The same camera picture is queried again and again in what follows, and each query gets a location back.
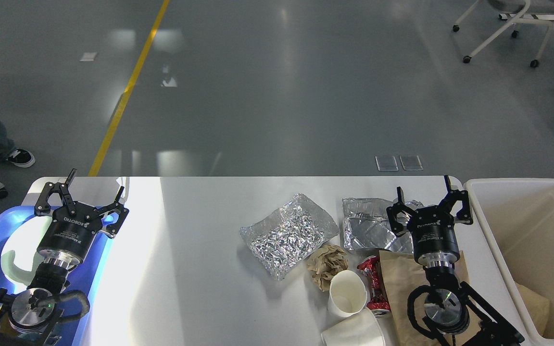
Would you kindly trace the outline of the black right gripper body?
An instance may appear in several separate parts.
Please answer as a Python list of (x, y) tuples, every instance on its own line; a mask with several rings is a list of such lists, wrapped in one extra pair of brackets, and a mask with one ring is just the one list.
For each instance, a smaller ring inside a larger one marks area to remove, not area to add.
[(460, 259), (460, 250), (454, 228), (448, 219), (410, 220), (414, 260), (422, 266), (431, 266), (436, 261), (455, 264)]

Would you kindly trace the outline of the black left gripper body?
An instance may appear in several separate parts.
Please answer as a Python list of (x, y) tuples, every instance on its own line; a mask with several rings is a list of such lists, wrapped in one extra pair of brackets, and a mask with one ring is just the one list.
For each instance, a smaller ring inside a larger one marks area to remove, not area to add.
[(52, 222), (40, 241), (37, 252), (47, 262), (49, 259), (63, 261), (75, 266), (85, 261), (97, 232), (102, 228), (100, 218), (79, 220), (66, 210), (56, 210)]

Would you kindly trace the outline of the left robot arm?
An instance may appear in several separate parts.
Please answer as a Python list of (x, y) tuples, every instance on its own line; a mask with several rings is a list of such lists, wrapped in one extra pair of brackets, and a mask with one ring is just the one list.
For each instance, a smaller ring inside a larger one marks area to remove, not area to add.
[(99, 234), (113, 239), (119, 233), (129, 209), (124, 185), (105, 206), (75, 200), (75, 175), (73, 169), (63, 182), (46, 182), (35, 202), (34, 217), (49, 221), (35, 248), (40, 263), (19, 293), (0, 288), (0, 346), (54, 346), (62, 326), (90, 311), (88, 295), (70, 289), (68, 277), (86, 261)]

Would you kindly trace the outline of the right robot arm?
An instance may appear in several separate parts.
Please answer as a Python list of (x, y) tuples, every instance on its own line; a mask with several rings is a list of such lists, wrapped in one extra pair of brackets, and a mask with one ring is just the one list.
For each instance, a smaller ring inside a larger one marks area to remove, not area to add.
[(413, 258), (422, 266), (427, 284), (416, 287), (407, 298), (407, 318), (424, 337), (442, 346), (456, 344), (456, 335), (470, 326), (470, 313), (479, 318), (479, 331), (466, 346), (519, 346), (525, 337), (466, 281), (460, 281), (455, 265), (460, 259), (455, 224), (473, 224), (470, 199), (465, 190), (451, 186), (437, 204), (413, 209), (407, 206), (402, 187), (396, 202), (387, 207), (390, 230), (409, 234)]

